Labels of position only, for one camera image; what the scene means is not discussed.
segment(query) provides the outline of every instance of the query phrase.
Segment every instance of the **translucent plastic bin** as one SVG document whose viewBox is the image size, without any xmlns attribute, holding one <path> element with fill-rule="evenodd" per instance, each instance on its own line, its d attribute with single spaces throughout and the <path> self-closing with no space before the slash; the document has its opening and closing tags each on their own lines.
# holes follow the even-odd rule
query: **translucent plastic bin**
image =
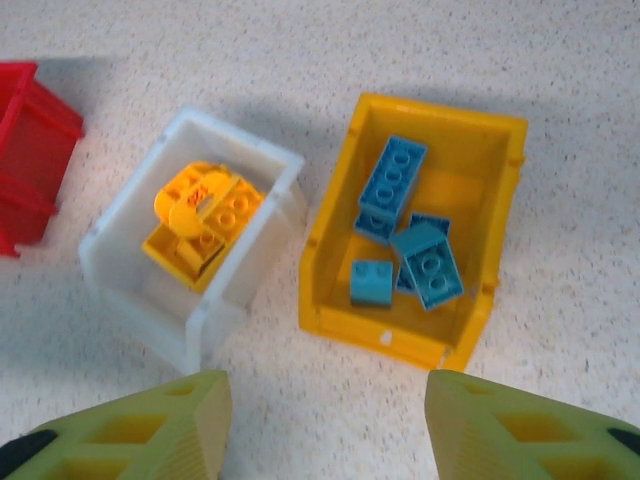
<svg viewBox="0 0 640 480">
<path fill-rule="evenodd" d="M 156 194 L 194 161 L 223 163 L 268 192 L 203 295 L 141 248 L 158 224 Z M 297 176 L 303 164 L 300 155 L 183 109 L 80 245 L 92 293 L 178 370 L 200 370 L 202 358 L 247 320 L 246 307 L 287 240 L 302 234 L 307 206 Z"/>
<path fill-rule="evenodd" d="M 511 200 L 524 163 L 526 120 L 363 94 L 300 262 L 300 327 L 427 369 L 463 370 L 489 319 Z M 394 292 L 391 308 L 351 305 L 354 260 L 398 261 L 354 232 L 358 197 L 391 135 L 429 146 L 411 212 L 451 220 L 465 293 L 425 312 Z"/>
</svg>

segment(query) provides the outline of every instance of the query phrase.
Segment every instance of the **speckled countertop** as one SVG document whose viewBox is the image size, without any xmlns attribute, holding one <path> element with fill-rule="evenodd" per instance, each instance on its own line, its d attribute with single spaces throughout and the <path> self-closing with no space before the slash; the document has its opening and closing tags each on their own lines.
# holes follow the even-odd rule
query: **speckled countertop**
<svg viewBox="0 0 640 480">
<path fill-rule="evenodd" d="M 0 0 L 0 45 L 87 128 L 45 241 L 0 260 L 0 441 L 177 376 L 90 301 L 76 249 L 183 104 L 303 154 L 312 219 L 363 90 L 529 119 L 468 372 L 640 425 L 640 2 Z M 426 372 L 298 331 L 302 241 L 215 357 L 224 478 L 436 478 Z"/>
</svg>

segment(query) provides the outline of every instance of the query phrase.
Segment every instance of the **stacked lego bricks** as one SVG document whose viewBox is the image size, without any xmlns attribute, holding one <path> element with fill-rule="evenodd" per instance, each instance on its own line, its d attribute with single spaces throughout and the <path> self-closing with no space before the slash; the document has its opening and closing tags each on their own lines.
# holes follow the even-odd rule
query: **stacked lego bricks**
<svg viewBox="0 0 640 480">
<path fill-rule="evenodd" d="M 398 259 L 395 290 L 417 294 L 426 311 L 464 291 L 449 246 L 451 222 L 412 212 L 407 229 L 396 231 L 413 195 L 428 147 L 392 136 L 360 196 L 354 230 L 371 241 L 391 246 Z M 393 262 L 356 260 L 351 270 L 351 303 L 390 307 Z"/>
<path fill-rule="evenodd" d="M 263 199 L 224 165 L 192 163 L 158 192 L 154 210 L 161 223 L 142 248 L 202 293 Z"/>
</svg>

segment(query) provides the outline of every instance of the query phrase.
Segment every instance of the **plastic bin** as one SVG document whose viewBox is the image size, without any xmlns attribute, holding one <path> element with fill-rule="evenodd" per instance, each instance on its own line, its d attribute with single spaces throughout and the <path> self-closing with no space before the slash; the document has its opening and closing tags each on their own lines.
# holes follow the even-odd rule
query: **plastic bin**
<svg viewBox="0 0 640 480">
<path fill-rule="evenodd" d="M 526 131 L 523 119 L 363 94 L 300 262 L 300 327 L 423 368 L 463 370 L 493 306 Z M 399 229 L 414 211 L 451 220 L 465 294 L 430 312 L 401 292 L 390 309 L 350 301 L 354 260 L 399 266 L 391 248 L 353 229 L 358 197 L 391 135 L 429 146 Z"/>
<path fill-rule="evenodd" d="M 141 248 L 158 223 L 156 194 L 194 161 L 225 164 L 267 192 L 203 295 Z M 246 307 L 287 240 L 302 234 L 307 206 L 297 176 L 303 164 L 300 155 L 186 107 L 82 241 L 91 291 L 178 370 L 200 370 L 202 358 L 247 320 Z"/>
<path fill-rule="evenodd" d="M 35 63 L 0 63 L 0 254 L 42 239 L 82 117 L 35 80 Z"/>
</svg>

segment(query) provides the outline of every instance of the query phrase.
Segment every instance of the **yellow plastic bin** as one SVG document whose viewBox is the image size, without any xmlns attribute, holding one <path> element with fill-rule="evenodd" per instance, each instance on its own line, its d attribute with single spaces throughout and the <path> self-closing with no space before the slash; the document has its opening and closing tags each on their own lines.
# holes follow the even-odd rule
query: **yellow plastic bin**
<svg viewBox="0 0 640 480">
<path fill-rule="evenodd" d="M 524 163 L 527 121 L 376 94 L 360 97 L 300 262 L 300 327 L 423 368 L 464 370 L 493 306 L 511 199 Z M 389 136 L 429 146 L 398 229 L 413 211 L 451 220 L 465 294 L 425 312 L 394 292 L 390 309 L 352 306 L 351 263 L 393 260 L 358 235 L 360 196 Z"/>
</svg>

